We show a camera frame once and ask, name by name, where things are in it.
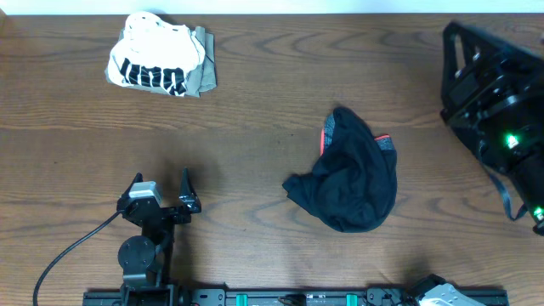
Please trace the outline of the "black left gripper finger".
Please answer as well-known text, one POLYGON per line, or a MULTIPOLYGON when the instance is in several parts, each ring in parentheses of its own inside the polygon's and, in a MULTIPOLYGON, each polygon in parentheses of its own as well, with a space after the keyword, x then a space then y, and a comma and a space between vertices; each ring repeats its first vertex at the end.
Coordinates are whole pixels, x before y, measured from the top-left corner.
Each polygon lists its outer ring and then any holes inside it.
POLYGON ((187 167, 185 167, 182 172, 178 199, 184 207, 184 210, 189 213, 201 212, 201 201, 190 182, 189 169, 187 167))
POLYGON ((141 183, 143 181, 143 175, 141 173, 136 173, 135 177, 133 178, 132 182, 129 184, 127 189, 122 193, 121 198, 127 199, 129 197, 129 192, 132 189, 133 185, 136 183, 141 183))

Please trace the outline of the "black pants with red waistband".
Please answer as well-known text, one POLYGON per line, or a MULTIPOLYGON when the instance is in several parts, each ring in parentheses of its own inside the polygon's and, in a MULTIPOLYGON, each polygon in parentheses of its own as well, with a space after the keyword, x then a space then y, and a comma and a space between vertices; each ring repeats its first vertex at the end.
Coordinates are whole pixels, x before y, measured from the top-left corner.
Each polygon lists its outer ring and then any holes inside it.
POLYGON ((320 157, 282 184, 286 197, 342 233, 369 232, 386 220, 398 190, 390 135, 374 135, 352 110, 337 107, 321 129, 320 157))

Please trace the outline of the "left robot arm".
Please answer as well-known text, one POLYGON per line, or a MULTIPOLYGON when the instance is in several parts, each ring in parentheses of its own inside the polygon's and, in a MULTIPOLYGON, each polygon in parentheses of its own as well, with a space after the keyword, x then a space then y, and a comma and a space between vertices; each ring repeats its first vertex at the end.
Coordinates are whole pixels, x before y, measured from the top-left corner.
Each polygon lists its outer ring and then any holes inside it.
POLYGON ((137 173, 117 201, 116 210, 128 222, 141 228, 141 234, 126 239, 117 259, 123 271, 122 305, 190 305, 187 290, 170 277, 175 227, 191 222, 201 212, 201 202, 183 169, 179 204, 162 206, 162 193, 154 181, 137 173))

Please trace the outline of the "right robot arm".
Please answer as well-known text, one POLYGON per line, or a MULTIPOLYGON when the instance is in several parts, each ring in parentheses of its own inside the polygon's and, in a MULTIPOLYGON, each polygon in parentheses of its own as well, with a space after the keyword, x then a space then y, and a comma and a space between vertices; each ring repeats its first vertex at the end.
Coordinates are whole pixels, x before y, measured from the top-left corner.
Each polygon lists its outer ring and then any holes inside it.
POLYGON ((507 219, 543 235, 543 58, 473 25, 442 32, 443 123, 494 185, 507 219))

